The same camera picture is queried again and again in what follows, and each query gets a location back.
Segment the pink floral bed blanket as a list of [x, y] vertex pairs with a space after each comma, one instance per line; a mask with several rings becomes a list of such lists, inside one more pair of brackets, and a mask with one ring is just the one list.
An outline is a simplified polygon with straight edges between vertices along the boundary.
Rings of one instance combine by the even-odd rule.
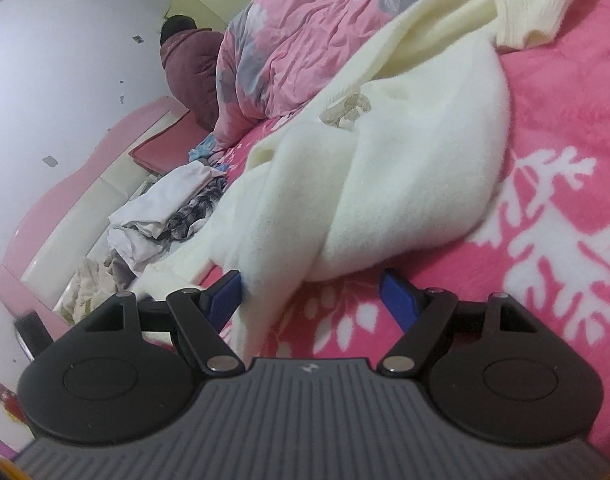
[[[378, 359], [395, 335], [377, 294], [388, 266], [470, 300], [500, 290], [599, 373], [604, 400], [589, 439], [610, 458], [610, 0], [573, 0], [549, 44], [499, 58], [510, 129], [480, 222], [450, 243], [302, 284], [254, 356]], [[230, 185], [252, 148], [311, 100], [222, 150]]]

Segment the dark red cushion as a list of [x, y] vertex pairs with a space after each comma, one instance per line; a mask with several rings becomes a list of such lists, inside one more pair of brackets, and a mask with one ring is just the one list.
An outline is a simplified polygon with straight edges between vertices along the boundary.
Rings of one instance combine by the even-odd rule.
[[209, 133], [202, 129], [192, 113], [151, 136], [130, 151], [136, 164], [153, 174], [167, 174], [189, 162], [189, 152]]

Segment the maroon pillow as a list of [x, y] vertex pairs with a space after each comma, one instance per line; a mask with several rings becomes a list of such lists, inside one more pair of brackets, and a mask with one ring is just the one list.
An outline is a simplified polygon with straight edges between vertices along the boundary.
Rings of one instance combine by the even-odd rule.
[[217, 58], [224, 35], [199, 28], [187, 15], [163, 23], [160, 58], [171, 94], [191, 111], [197, 124], [212, 132], [218, 118]]

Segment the pink grey floral duvet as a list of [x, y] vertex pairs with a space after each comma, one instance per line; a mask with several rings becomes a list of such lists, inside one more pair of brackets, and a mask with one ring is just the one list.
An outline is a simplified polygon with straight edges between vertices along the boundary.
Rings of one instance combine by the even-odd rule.
[[378, 30], [418, 0], [252, 0], [217, 58], [215, 145], [311, 100]]

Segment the cream fleece sweater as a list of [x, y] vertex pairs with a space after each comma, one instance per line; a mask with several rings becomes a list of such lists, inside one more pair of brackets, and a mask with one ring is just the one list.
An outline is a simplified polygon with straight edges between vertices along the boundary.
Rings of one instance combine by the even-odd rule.
[[134, 293], [162, 299], [213, 266], [238, 271], [230, 344], [250, 360], [302, 284], [465, 236], [510, 129], [499, 54], [549, 44], [572, 1], [413, 3], [252, 148], [197, 238], [148, 266]]

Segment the pink white bed headboard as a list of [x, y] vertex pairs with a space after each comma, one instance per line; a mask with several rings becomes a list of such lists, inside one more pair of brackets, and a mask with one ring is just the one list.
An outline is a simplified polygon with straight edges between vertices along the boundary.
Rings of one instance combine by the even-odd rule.
[[101, 247], [110, 214], [148, 177], [130, 151], [186, 114], [168, 96], [135, 110], [106, 133], [80, 169], [32, 206], [0, 264], [0, 300], [14, 318], [36, 312], [55, 339], [69, 329], [55, 305], [83, 257]]

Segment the red snack bag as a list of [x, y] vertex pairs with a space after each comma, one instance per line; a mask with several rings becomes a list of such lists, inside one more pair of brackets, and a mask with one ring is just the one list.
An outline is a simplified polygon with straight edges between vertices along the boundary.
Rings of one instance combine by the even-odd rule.
[[0, 384], [0, 404], [8, 412], [12, 412], [18, 407], [16, 394], [3, 384]]

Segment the pile of white clothes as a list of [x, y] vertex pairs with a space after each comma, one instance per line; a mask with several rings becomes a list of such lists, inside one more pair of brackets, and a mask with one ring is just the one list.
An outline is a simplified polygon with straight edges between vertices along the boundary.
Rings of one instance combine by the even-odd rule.
[[57, 301], [55, 312], [74, 325], [115, 292], [125, 292], [146, 267], [197, 233], [227, 188], [223, 170], [195, 160], [149, 179], [110, 214], [99, 257], [85, 257]]

